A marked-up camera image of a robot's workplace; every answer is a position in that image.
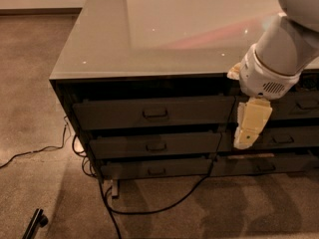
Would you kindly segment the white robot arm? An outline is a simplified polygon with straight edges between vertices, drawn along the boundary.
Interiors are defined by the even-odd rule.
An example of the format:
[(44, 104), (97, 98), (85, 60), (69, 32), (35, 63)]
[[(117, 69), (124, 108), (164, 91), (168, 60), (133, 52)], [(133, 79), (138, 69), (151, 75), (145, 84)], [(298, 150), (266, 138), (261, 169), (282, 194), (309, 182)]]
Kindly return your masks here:
[(237, 108), (233, 142), (237, 149), (253, 146), (270, 119), (270, 102), (286, 95), (302, 71), (319, 57), (319, 0), (278, 2), (282, 11), (227, 73), (249, 96)]

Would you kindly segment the white gripper with vents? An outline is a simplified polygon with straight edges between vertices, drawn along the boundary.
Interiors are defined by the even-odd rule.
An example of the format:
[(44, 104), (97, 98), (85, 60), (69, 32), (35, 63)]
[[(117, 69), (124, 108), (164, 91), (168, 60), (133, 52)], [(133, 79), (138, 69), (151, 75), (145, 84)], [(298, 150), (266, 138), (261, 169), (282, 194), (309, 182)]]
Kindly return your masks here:
[(284, 76), (272, 72), (260, 62), (256, 54), (256, 45), (253, 44), (242, 61), (228, 71), (227, 77), (239, 80), (241, 91), (253, 97), (246, 103), (238, 104), (238, 126), (233, 142), (237, 149), (248, 149), (257, 141), (270, 119), (270, 101), (282, 98), (298, 82), (300, 73)]

